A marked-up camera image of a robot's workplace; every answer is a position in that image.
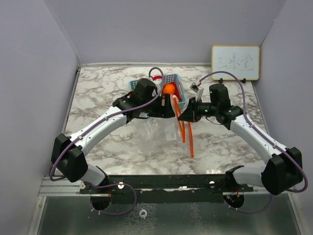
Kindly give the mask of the clear zip bag orange zipper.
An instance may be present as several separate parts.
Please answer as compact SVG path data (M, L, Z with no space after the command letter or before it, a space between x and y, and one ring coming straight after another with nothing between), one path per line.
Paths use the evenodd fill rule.
M187 153L194 157L194 143L191 124L179 121L181 109L176 95L170 95L170 104L175 116L169 119L149 118L144 124L137 124L137 149L144 155L157 153Z

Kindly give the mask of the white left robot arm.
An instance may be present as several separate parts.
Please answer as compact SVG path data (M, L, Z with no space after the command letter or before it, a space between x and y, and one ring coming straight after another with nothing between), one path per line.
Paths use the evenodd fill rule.
M98 119L76 133L59 134L52 150L53 164L49 177L59 170L62 179L74 183L79 180L90 183L97 193L107 190L106 173L87 163L86 156L107 135L126 125L142 114L153 118L173 118L172 95L164 94L162 88L146 78L140 79L134 90L116 99L112 106Z

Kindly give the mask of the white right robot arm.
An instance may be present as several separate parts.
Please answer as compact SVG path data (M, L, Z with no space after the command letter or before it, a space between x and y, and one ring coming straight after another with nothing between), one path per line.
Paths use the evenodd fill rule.
M264 187L278 195L303 181L302 155L296 148L288 148L271 138L247 116L239 106L231 105L228 89L223 84L209 86L210 102L202 102L203 88L192 84L195 97L179 116L180 121L198 122L202 117L215 117L219 124L241 137L265 163L265 167L237 166L227 171L225 187L236 191L242 185Z

